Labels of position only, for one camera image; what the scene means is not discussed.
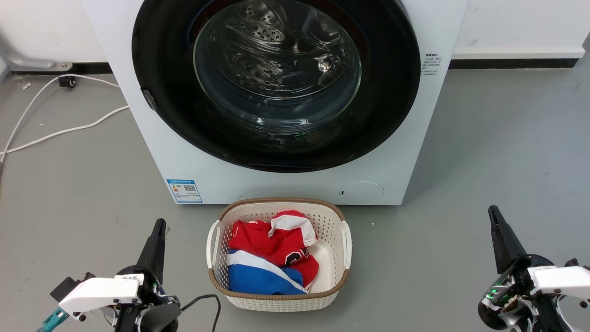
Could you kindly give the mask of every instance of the white plastic basket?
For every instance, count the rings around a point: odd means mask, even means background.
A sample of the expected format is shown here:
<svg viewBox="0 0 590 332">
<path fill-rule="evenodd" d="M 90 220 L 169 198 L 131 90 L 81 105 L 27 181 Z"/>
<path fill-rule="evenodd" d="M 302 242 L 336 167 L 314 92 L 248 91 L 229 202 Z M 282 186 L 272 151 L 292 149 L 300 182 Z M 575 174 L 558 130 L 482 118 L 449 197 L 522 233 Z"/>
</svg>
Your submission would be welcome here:
<svg viewBox="0 0 590 332">
<path fill-rule="evenodd" d="M 258 295 L 232 292 L 228 289 L 227 242 L 237 220 L 270 222 L 281 211 L 297 210 L 312 222 L 318 244 L 309 253 L 319 263 L 319 271 L 309 294 Z M 256 198 L 228 206 L 207 237 L 207 266 L 213 285 L 236 307 L 257 311 L 307 311 L 327 307 L 338 295 L 348 277 L 352 258 L 350 229 L 342 212 L 334 205 L 305 198 Z"/>
</svg>

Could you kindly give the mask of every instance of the black baseboard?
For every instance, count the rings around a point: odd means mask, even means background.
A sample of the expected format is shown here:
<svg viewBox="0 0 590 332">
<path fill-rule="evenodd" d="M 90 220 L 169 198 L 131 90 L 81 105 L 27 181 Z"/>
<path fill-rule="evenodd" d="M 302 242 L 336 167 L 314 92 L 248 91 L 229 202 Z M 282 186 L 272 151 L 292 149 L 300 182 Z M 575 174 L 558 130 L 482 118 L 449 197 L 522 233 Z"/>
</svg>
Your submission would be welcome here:
<svg viewBox="0 0 590 332">
<path fill-rule="evenodd" d="M 526 68 L 573 68 L 577 58 L 566 59 L 473 59 L 451 60 L 452 69 L 526 69 Z"/>
<path fill-rule="evenodd" d="M 108 62 L 88 62 L 88 63 L 74 63 L 72 68 L 68 71 L 13 71 L 13 75 L 62 75 L 62 74 L 78 74 L 78 75 L 101 75 L 112 74 Z"/>
<path fill-rule="evenodd" d="M 573 68 L 577 58 L 566 59 L 473 59 L 451 60 L 448 66 L 453 69 L 525 69 L 525 68 Z M 74 63 L 69 71 L 13 71 L 14 75 L 59 75 L 59 74 L 98 75 L 112 74 L 109 63 Z"/>
</svg>

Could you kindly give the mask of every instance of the white cable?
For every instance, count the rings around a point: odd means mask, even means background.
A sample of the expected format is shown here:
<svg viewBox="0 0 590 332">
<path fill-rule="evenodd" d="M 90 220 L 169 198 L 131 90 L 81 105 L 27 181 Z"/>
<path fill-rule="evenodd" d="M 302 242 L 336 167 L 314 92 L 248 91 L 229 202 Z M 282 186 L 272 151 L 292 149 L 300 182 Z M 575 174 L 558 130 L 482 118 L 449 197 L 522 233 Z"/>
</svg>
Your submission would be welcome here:
<svg viewBox="0 0 590 332">
<path fill-rule="evenodd" d="M 35 141 L 29 142 L 29 143 L 27 143 L 27 144 L 25 144 L 25 145 L 21 145 L 21 146 L 20 146 L 20 147 L 18 147 L 18 148 L 10 149 L 10 150 L 8 150 L 6 153 L 7 153 L 7 154 L 9 154 L 9 153 L 11 153 L 11 152 L 15 152 L 15 151 L 18 151 L 18 150 L 22 150 L 22 149 L 24 149 L 24 148 L 30 147 L 31 145 L 35 145 L 35 144 L 37 144 L 37 143 L 39 143 L 39 142 L 45 141 L 46 139 L 49 139 L 49 138 L 55 137 L 55 136 L 57 136 L 57 135 L 65 134 L 65 133 L 67 133 L 67 132 L 72 132 L 72 131 L 77 131 L 77 130 L 80 130 L 80 129 L 86 129 L 86 128 L 94 127 L 94 126 L 98 125 L 100 122 L 103 122 L 103 121 L 104 121 L 105 119 L 107 119 L 109 116 L 111 116 L 111 115 L 113 115 L 113 114 L 115 114 L 115 113 L 118 113 L 118 112 L 120 112 L 120 111 L 122 111 L 122 110 L 128 109 L 128 108 L 129 108 L 129 106 L 124 106 L 124 107 L 121 107 L 121 108 L 117 108 L 116 110 L 113 110 L 113 111 L 109 112 L 107 115 L 103 116 L 102 118 L 100 118 L 100 119 L 99 119 L 99 120 L 97 120 L 96 122 L 93 122 L 93 123 L 91 123 L 91 124 L 89 124 L 89 125 L 85 125 L 85 126 L 79 126 L 79 127 L 76 127 L 76 128 L 70 128 L 70 129 L 66 129 L 66 130 L 62 130 L 62 131 L 58 131 L 58 132 L 54 132 L 54 133 L 53 133 L 53 134 L 51 134 L 51 135 L 47 135 L 47 136 L 45 136 L 45 137 L 43 137 L 43 138 L 40 138 L 40 139 L 37 139 L 37 140 L 35 140 Z"/>
<path fill-rule="evenodd" d="M 37 92 L 37 94 L 35 95 L 35 97 L 33 97 L 33 100 L 31 100 L 31 103 L 29 103 L 29 106 L 27 106 L 27 108 L 25 109 L 25 112 L 22 113 L 21 118 L 18 119 L 17 125 L 14 127 L 14 130 L 12 131 L 12 134 L 10 134 L 10 137 L 8 138 L 8 142 L 6 142 L 6 146 L 4 147 L 4 152 L 2 152 L 2 157 L 0 157 L 0 170 L 1 170 L 1 167 L 3 166 L 3 164 L 4 164 L 4 159 L 6 158 L 6 155 L 9 152 L 14 152 L 14 151 L 20 150 L 21 148 L 24 149 L 24 148 L 26 148 L 28 146 L 31 146 L 31 145 L 36 144 L 36 143 L 39 143 L 39 142 L 41 142 L 41 141 L 43 141 L 45 139 L 48 139 L 48 138 L 57 136 L 59 134 L 63 134 L 65 132 L 70 132 L 70 131 L 75 131 L 75 130 L 78 130 L 78 129 L 84 129 L 84 128 L 89 128 L 89 127 L 95 126 L 95 125 L 99 124 L 100 122 L 102 122 L 103 120 L 105 120 L 106 118 L 108 118 L 109 116 L 111 116 L 112 114 L 115 114 L 115 113 L 117 113 L 120 110 L 123 110 L 123 109 L 128 108 L 128 106 L 125 106 L 124 108 L 116 109 L 116 110 L 110 112 L 109 114 L 107 114 L 106 116 L 102 117 L 97 122 L 92 123 L 90 125 L 82 126 L 82 127 L 78 127 L 78 128 L 67 129 L 67 130 L 61 131 L 61 132 L 56 132 L 56 133 L 51 134 L 49 136 L 43 137 L 41 139 L 38 139 L 38 140 L 36 140 L 34 142 L 25 144 L 22 147 L 18 147 L 18 148 L 15 148 L 13 150 L 8 151 L 8 148 L 10 147 L 10 143 L 12 143 L 12 140 L 14 139 L 14 135 L 16 134 L 16 132 L 18 130 L 18 127 L 21 125 L 22 120 L 25 118 L 25 115 L 27 114 L 27 112 L 29 111 L 29 109 L 31 108 L 31 106 L 33 105 L 33 103 L 35 102 L 35 100 L 37 99 L 37 97 L 41 94 L 41 92 L 43 92 L 43 90 L 45 90 L 46 87 L 49 86 L 49 84 L 57 81 L 60 77 L 65 77 L 65 76 L 81 77 L 83 79 L 89 79 L 89 80 L 93 80 L 93 81 L 103 82 L 103 83 L 106 83 L 106 84 L 111 85 L 111 86 L 119 87 L 118 85 L 116 85 L 114 83 L 107 82 L 105 80 L 95 79 L 93 77 L 88 77 L 88 76 L 83 76 L 83 75 L 77 75 L 77 74 L 64 74 L 64 75 L 60 75 L 60 76 L 57 76 L 57 77 L 53 78 L 49 82 L 47 82 L 47 84 L 45 84 L 45 86 L 42 87 L 41 90 L 39 90 L 39 92 Z"/>
</svg>

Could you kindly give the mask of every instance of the washing machine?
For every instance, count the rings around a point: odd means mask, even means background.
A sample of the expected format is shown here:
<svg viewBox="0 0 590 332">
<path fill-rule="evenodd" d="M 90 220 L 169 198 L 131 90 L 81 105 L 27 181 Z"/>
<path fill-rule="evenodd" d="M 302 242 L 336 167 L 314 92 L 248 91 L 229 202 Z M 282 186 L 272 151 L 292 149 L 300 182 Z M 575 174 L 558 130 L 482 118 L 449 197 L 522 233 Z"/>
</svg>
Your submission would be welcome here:
<svg viewBox="0 0 590 332">
<path fill-rule="evenodd" d="M 468 0 L 82 2 L 174 202 L 399 205 Z"/>
</svg>

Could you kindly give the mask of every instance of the blue label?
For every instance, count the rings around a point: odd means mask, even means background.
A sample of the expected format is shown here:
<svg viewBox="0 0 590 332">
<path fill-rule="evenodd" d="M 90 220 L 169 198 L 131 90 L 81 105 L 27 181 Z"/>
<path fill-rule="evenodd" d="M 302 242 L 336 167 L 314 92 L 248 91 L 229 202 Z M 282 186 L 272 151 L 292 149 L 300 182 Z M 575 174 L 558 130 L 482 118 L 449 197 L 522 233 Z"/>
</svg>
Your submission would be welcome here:
<svg viewBox="0 0 590 332">
<path fill-rule="evenodd" d="M 203 203 L 195 180 L 166 179 L 177 203 Z"/>
</svg>

